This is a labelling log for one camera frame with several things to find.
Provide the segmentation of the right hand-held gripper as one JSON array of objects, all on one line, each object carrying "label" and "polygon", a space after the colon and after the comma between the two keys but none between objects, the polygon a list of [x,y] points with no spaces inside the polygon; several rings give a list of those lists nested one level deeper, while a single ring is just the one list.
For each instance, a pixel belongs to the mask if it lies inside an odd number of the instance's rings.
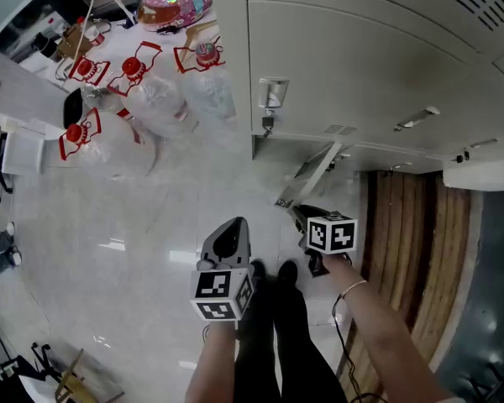
[{"label": "right hand-held gripper", "polygon": [[340,255],[352,263],[349,253],[356,251],[358,221],[339,212],[301,204],[291,209],[297,231],[302,235],[299,247],[308,257],[313,278],[328,274],[324,255]]}]

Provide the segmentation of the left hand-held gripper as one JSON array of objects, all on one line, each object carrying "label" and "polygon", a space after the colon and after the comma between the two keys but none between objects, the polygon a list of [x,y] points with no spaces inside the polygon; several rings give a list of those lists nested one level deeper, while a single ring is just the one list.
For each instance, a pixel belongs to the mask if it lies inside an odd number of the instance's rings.
[{"label": "left hand-held gripper", "polygon": [[191,277],[191,304],[204,321],[239,321],[254,294],[249,226],[235,217],[211,233],[202,245]]}]

